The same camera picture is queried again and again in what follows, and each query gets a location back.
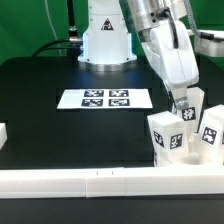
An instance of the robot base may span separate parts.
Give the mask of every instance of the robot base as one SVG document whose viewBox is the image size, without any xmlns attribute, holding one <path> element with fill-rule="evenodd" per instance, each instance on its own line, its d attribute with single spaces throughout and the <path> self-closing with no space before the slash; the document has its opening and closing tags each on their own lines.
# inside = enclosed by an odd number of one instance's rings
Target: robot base
<svg viewBox="0 0 224 224">
<path fill-rule="evenodd" d="M 134 68 L 137 65 L 137 60 L 128 61 L 121 64 L 92 64 L 87 62 L 80 62 L 79 66 L 81 68 L 90 69 L 98 72 L 117 72 L 124 71 L 129 68 Z"/>
</svg>

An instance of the white block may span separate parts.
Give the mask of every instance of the white block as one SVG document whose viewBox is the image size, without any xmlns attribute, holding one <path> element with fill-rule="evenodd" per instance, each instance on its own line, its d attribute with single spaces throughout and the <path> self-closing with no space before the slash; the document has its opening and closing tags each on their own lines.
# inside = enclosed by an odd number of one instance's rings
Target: white block
<svg viewBox="0 0 224 224">
<path fill-rule="evenodd" d="M 6 140 L 7 140 L 7 134 L 5 124 L 0 123 L 0 149 L 5 144 Z"/>
<path fill-rule="evenodd" d="M 198 130 L 204 92 L 198 87 L 188 88 L 187 99 L 189 107 L 185 110 L 175 110 L 173 106 L 173 113 L 185 121 L 185 128 L 189 138 L 192 132 Z"/>
<path fill-rule="evenodd" d="M 224 154 L 224 106 L 204 111 L 199 129 L 199 141 L 195 147 L 202 157 L 217 161 L 217 156 L 222 159 Z"/>
<path fill-rule="evenodd" d="M 183 119 L 166 111 L 148 116 L 153 146 L 158 159 L 174 162 L 189 155 Z"/>
</svg>

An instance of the white box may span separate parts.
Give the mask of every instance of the white box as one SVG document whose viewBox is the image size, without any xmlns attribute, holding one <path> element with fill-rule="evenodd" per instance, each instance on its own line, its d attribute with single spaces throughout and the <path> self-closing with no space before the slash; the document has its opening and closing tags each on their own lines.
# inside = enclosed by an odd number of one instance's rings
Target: white box
<svg viewBox="0 0 224 224">
<path fill-rule="evenodd" d="M 148 116 L 148 123 L 158 164 L 160 158 L 172 163 L 189 155 L 183 119 L 166 111 Z"/>
<path fill-rule="evenodd" d="M 173 107 L 173 114 L 185 121 L 186 133 L 189 138 L 191 133 L 198 131 L 204 92 L 198 87 L 188 88 L 187 99 L 189 107 L 185 110 L 175 110 Z"/>
<path fill-rule="evenodd" d="M 195 151 L 202 157 L 223 162 L 224 154 L 224 106 L 218 105 L 204 111 L 199 129 L 199 141 Z"/>
</svg>

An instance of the white object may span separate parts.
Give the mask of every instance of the white object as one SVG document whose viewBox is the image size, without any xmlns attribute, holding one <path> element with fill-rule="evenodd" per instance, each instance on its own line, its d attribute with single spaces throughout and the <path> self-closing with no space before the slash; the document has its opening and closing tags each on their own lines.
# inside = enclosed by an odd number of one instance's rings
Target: white object
<svg viewBox="0 0 224 224">
<path fill-rule="evenodd" d="M 223 193 L 223 167 L 0 171 L 0 198 Z"/>
<path fill-rule="evenodd" d="M 7 140 L 6 127 L 4 123 L 0 123 L 0 150 Z"/>
<path fill-rule="evenodd" d="M 173 163 L 189 155 L 183 119 L 166 111 L 148 116 L 148 123 L 157 156 L 155 163 L 160 164 L 160 158 Z"/>
<path fill-rule="evenodd" d="M 223 164 L 224 106 L 218 105 L 204 111 L 195 151 L 211 161 Z"/>
<path fill-rule="evenodd" d="M 78 60 L 94 70 L 117 70 L 135 61 L 119 0 L 88 0 L 89 27 L 83 35 L 83 55 Z"/>
<path fill-rule="evenodd" d="M 173 113 L 185 121 L 185 128 L 189 138 L 191 133 L 198 131 L 204 92 L 198 87 L 188 88 L 187 99 L 189 104 L 188 108 L 175 110 L 173 106 Z"/>
<path fill-rule="evenodd" d="M 216 40 L 206 40 L 195 36 L 195 51 L 210 57 L 224 57 L 224 31 L 200 30 L 214 34 Z"/>
<path fill-rule="evenodd" d="M 152 108 L 147 89 L 65 90 L 57 109 Z"/>
</svg>

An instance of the white paper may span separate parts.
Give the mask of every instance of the white paper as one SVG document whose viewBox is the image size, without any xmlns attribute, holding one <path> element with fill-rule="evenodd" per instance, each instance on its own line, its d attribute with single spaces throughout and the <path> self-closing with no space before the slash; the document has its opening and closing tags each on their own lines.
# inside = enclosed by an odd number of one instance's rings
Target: white paper
<svg viewBox="0 0 224 224">
<path fill-rule="evenodd" d="M 152 108 L 147 89 L 65 90 L 57 109 Z"/>
</svg>

